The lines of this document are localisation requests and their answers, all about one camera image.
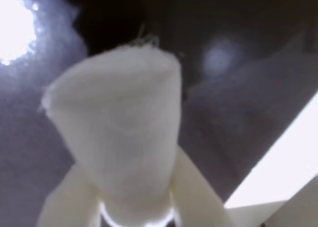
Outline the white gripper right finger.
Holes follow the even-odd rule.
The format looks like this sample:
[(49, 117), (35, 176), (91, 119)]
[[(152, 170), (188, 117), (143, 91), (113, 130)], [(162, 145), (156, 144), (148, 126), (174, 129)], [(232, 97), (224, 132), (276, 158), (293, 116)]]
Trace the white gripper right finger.
[(170, 193), (177, 227), (234, 226), (222, 200), (180, 147)]

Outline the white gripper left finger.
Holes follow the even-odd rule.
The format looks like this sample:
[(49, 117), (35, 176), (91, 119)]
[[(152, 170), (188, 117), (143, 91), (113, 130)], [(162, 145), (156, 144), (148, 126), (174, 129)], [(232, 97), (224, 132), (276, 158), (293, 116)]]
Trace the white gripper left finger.
[(40, 212), (38, 227), (101, 226), (100, 196), (78, 164), (48, 195)]

